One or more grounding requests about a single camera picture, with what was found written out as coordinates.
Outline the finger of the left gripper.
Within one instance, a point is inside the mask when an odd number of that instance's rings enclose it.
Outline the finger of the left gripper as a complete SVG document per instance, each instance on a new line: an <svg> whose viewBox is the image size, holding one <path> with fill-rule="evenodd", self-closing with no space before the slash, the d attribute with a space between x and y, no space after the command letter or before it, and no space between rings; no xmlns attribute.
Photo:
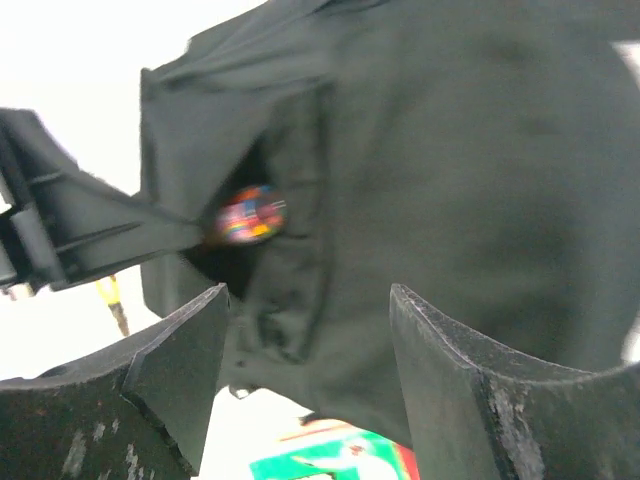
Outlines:
<svg viewBox="0 0 640 480"><path fill-rule="evenodd" d="M1 285L71 288L189 249L201 228L81 170L30 110L1 111Z"/></svg>

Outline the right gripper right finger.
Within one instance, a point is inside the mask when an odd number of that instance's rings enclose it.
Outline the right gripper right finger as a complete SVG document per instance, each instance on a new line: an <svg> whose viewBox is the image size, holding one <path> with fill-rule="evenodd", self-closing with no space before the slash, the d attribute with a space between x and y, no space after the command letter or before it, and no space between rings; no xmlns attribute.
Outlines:
<svg viewBox="0 0 640 480"><path fill-rule="evenodd" d="M639 368L590 373L504 346L409 288L393 344L424 479L635 479Z"/></svg>

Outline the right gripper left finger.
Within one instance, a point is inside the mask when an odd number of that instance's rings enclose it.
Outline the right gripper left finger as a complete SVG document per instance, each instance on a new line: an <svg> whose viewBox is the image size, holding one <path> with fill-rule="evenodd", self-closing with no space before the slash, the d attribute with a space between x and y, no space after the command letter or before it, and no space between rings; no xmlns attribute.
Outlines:
<svg viewBox="0 0 640 480"><path fill-rule="evenodd" d="M219 284L102 350L2 381L2 478L197 476L228 321Z"/></svg>

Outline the black student backpack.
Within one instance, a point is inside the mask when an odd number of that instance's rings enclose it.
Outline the black student backpack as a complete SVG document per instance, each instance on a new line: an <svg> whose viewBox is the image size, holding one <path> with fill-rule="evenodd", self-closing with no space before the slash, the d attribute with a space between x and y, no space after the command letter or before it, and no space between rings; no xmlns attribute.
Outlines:
<svg viewBox="0 0 640 480"><path fill-rule="evenodd" d="M166 314L231 292L220 387L411 436L389 291L528 355L620 363L639 307L635 1L269 1L141 75L141 188L208 224L283 196L260 245L142 268Z"/></svg>

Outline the green cover book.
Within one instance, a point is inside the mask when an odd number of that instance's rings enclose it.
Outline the green cover book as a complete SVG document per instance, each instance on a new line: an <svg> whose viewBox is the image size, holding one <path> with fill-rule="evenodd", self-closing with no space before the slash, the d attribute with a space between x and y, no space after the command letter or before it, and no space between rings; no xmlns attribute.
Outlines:
<svg viewBox="0 0 640 480"><path fill-rule="evenodd" d="M249 465L255 479L406 479L392 442L344 429L282 441Z"/></svg>

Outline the yellow handled pliers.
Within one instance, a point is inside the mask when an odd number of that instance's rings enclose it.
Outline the yellow handled pliers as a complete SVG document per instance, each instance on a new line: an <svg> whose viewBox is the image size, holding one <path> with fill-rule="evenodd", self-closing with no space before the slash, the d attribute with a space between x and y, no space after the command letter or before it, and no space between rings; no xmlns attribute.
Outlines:
<svg viewBox="0 0 640 480"><path fill-rule="evenodd" d="M104 277L95 282L102 301L109 308L123 337L130 335L129 322L121 302L120 289L115 275Z"/></svg>

